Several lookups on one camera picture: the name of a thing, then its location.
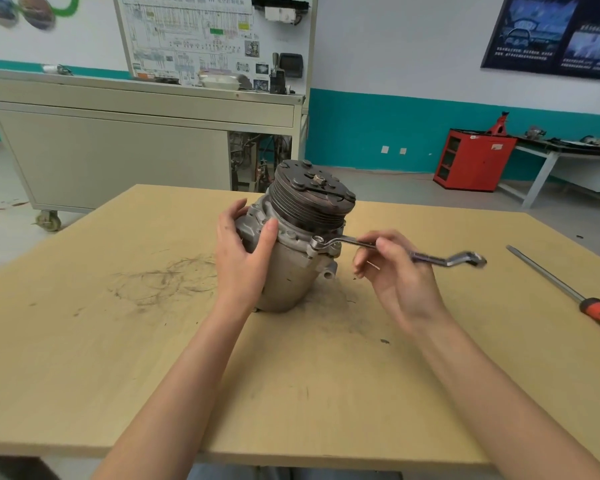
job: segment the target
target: metal cylinder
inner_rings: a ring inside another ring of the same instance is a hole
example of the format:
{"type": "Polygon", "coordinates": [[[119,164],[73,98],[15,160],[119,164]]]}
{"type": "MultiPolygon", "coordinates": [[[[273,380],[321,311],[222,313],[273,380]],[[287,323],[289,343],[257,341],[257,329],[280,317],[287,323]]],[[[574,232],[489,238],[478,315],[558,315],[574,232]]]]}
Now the metal cylinder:
{"type": "Polygon", "coordinates": [[[257,309],[286,312],[305,297],[318,276],[335,277],[334,259],[340,256],[341,245],[316,251],[309,242],[314,235],[325,239],[341,236],[345,216],[355,204],[355,194],[311,162],[287,160],[278,165],[267,193],[235,223],[245,249],[253,252],[267,220],[279,222],[257,309]]]}

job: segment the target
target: wrench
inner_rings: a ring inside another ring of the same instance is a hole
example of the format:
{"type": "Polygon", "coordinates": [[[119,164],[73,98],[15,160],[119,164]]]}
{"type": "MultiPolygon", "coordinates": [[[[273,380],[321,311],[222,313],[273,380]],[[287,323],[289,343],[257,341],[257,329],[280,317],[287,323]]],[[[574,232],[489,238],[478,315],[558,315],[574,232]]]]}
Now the wrench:
{"type": "MultiPolygon", "coordinates": [[[[327,249],[329,246],[335,244],[336,242],[346,242],[347,244],[353,244],[362,248],[377,250],[375,244],[371,244],[369,242],[360,242],[356,240],[355,237],[350,237],[348,235],[342,235],[340,237],[331,239],[330,241],[325,241],[323,237],[319,235],[314,235],[309,245],[311,246],[311,249],[315,251],[321,251],[327,249]]],[[[453,267],[464,263],[470,264],[471,266],[474,266],[476,268],[482,268],[487,265],[487,259],[480,256],[480,254],[474,253],[472,251],[463,251],[461,253],[454,254],[453,256],[449,256],[448,258],[438,258],[435,256],[430,256],[428,254],[416,253],[413,251],[409,251],[409,256],[414,262],[426,262],[435,266],[442,267],[453,267]]]]}

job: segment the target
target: red tool cabinet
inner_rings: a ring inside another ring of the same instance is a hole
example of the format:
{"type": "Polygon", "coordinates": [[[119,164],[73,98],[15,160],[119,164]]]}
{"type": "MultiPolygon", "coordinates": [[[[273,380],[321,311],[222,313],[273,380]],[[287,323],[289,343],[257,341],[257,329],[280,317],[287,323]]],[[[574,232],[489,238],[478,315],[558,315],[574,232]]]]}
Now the red tool cabinet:
{"type": "Polygon", "coordinates": [[[433,181],[446,189],[493,192],[517,138],[451,130],[433,181]]]}

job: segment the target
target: hand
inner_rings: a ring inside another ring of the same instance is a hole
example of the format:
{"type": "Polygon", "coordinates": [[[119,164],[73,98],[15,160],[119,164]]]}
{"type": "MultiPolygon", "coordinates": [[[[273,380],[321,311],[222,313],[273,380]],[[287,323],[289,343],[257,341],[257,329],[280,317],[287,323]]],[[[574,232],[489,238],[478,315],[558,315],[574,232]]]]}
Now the hand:
{"type": "Polygon", "coordinates": [[[411,261],[409,251],[416,248],[405,236],[371,231],[358,240],[375,242],[378,250],[360,248],[354,273],[371,282],[380,304],[404,331],[411,334],[419,324],[448,316],[431,265],[411,261]]]}
{"type": "Polygon", "coordinates": [[[278,238],[278,221],[270,219],[260,232],[253,254],[245,251],[235,230],[235,220],[245,215],[247,199],[233,202],[218,218],[216,306],[229,307],[230,313],[247,318],[256,305],[267,277],[269,259],[278,238]]]}

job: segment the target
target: floor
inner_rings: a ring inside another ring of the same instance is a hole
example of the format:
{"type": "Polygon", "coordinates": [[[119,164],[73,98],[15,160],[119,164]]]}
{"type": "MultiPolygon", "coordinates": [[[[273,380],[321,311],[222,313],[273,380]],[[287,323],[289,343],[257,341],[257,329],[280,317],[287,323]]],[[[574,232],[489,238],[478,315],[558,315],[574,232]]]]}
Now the floor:
{"type": "MultiPolygon", "coordinates": [[[[359,200],[512,212],[518,211],[521,204],[518,199],[503,192],[447,191],[433,183],[430,175],[370,173],[344,168],[331,170],[357,194],[359,200]]],[[[36,214],[7,152],[0,145],[0,266],[51,235],[34,224],[36,214]]],[[[573,189],[565,191],[561,185],[548,185],[529,214],[600,256],[599,200],[573,189]]],[[[80,217],[81,214],[60,212],[64,226],[71,225],[80,217]]],[[[97,460],[58,457],[45,460],[63,480],[87,479],[98,463],[97,460]]]]}

